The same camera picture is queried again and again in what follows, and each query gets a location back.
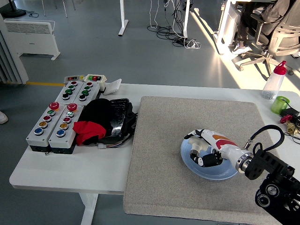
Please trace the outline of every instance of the black cloth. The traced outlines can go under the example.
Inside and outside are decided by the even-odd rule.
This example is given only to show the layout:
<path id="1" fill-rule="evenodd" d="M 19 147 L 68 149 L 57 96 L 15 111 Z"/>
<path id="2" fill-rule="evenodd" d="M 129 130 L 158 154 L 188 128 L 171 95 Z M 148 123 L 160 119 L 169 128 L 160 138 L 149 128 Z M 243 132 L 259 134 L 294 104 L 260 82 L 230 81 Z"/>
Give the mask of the black cloth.
<path id="1" fill-rule="evenodd" d="M 247 40 L 247 30 L 249 28 L 257 28 L 257 20 L 253 19 L 250 15 L 253 14 L 253 10 L 264 7 L 261 13 L 261 17 L 265 22 L 270 24 L 264 24 L 262 26 L 262 33 L 266 36 L 269 35 L 275 27 L 279 24 L 281 18 L 287 13 L 290 6 L 295 0 L 277 0 L 273 3 L 261 3 L 261 2 L 249 2 L 245 5 L 245 10 L 240 18 L 240 24 L 238 27 L 237 42 L 240 46 L 243 46 Z"/>
<path id="2" fill-rule="evenodd" d="M 90 101 L 83 109 L 78 121 L 90 121 L 100 124 L 107 133 L 111 132 L 111 120 L 115 109 L 111 102 L 105 98 Z"/>

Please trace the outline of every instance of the gray carpet mat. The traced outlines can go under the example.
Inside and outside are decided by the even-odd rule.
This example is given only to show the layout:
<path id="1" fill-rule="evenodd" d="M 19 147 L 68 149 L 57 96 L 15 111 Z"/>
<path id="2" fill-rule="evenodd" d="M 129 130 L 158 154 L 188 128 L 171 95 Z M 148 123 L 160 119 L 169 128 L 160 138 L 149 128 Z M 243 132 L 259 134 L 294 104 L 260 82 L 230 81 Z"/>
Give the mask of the gray carpet mat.
<path id="1" fill-rule="evenodd" d="M 254 103 L 143 97 L 124 193 L 128 214 L 245 224 L 280 224 L 258 207 L 255 194 L 267 173 L 249 180 L 237 173 L 207 180 L 191 172 L 180 155 L 183 137 L 195 129 L 225 135 L 238 146 L 265 124 Z M 254 143 L 273 145 L 268 132 Z"/>

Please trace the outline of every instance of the green cup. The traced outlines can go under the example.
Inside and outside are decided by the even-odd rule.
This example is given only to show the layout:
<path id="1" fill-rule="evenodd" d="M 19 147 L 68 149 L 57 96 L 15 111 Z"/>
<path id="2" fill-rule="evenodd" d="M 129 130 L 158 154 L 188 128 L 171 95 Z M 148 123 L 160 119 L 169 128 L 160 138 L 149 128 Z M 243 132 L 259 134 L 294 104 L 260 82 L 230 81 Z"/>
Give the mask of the green cup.
<path id="1" fill-rule="evenodd" d="M 282 110 L 287 108 L 287 104 L 290 103 L 290 100 L 283 96 L 277 96 L 275 99 L 271 111 L 275 114 L 280 114 Z"/>

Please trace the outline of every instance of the red button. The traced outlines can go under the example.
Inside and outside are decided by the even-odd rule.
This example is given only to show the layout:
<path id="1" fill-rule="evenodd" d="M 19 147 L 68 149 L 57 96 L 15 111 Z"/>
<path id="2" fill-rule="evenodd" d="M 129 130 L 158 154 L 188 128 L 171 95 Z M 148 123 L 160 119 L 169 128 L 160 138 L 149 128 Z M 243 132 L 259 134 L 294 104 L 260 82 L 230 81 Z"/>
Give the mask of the red button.
<path id="1" fill-rule="evenodd" d="M 77 109 L 77 104 L 75 104 L 75 103 L 70 103 L 70 104 L 68 104 L 67 105 L 67 109 L 69 110 L 69 111 L 75 111 L 76 109 Z"/>
<path id="2" fill-rule="evenodd" d="M 51 121 L 51 116 L 45 116 L 44 118 L 43 118 L 43 120 L 45 121 L 45 122 L 50 122 Z"/>
<path id="3" fill-rule="evenodd" d="M 77 86 L 77 82 L 76 82 L 76 81 L 72 81 L 72 82 L 71 82 L 71 85 Z"/>
<path id="4" fill-rule="evenodd" d="M 57 110 L 59 108 L 60 104 L 58 102 L 51 102 L 49 104 L 49 108 L 52 110 Z"/>
<path id="5" fill-rule="evenodd" d="M 71 118 L 70 117 L 65 117 L 62 121 L 64 123 L 70 123 L 71 122 Z"/>
<path id="6" fill-rule="evenodd" d="M 86 83 L 86 86 L 92 87 L 92 86 L 93 86 L 93 83 L 92 83 L 92 82 L 88 82 L 88 83 Z"/>

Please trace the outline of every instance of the gray floor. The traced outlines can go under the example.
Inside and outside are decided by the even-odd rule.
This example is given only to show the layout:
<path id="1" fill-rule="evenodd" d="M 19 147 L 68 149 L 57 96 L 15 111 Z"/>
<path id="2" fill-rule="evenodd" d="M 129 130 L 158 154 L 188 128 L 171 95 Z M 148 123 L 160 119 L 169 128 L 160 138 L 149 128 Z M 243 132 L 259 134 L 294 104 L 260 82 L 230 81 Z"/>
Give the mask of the gray floor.
<path id="1" fill-rule="evenodd" d="M 62 1 L 44 0 L 44 17 L 41 0 L 15 0 L 18 8 L 39 13 L 38 18 L 23 19 L 55 21 L 55 36 L 61 55 L 51 61 L 51 56 L 28 55 L 20 57 L 30 82 L 62 83 L 69 75 L 101 74 L 108 82 L 119 78 L 123 83 L 239 88 L 232 72 L 209 44 L 193 19 L 188 22 L 189 38 L 201 42 L 201 49 L 188 50 L 174 47 L 170 40 L 161 40 L 147 30 L 150 0 L 125 0 L 125 15 L 129 24 L 122 37 L 118 36 L 120 3 L 118 0 L 65 0 L 68 18 Z M 201 17 L 216 29 L 221 15 L 222 0 L 194 0 Z M 156 21 L 166 26 L 160 1 Z M 152 20 L 157 1 L 152 4 Z M 171 7 L 167 18 L 172 22 Z M 299 61 L 288 59 L 299 71 Z M 265 80 L 259 74 L 257 82 Z M 298 76 L 288 79 L 300 87 Z M 0 223 L 4 225 L 62 225 L 80 224 L 84 206 L 76 193 L 59 193 L 14 189 L 9 177 L 24 153 L 25 137 L 53 101 L 61 87 L 0 84 L 0 110 L 8 117 L 0 125 Z M 93 224 L 216 224 L 213 222 L 180 218 L 126 215 L 122 196 L 100 195 Z"/>

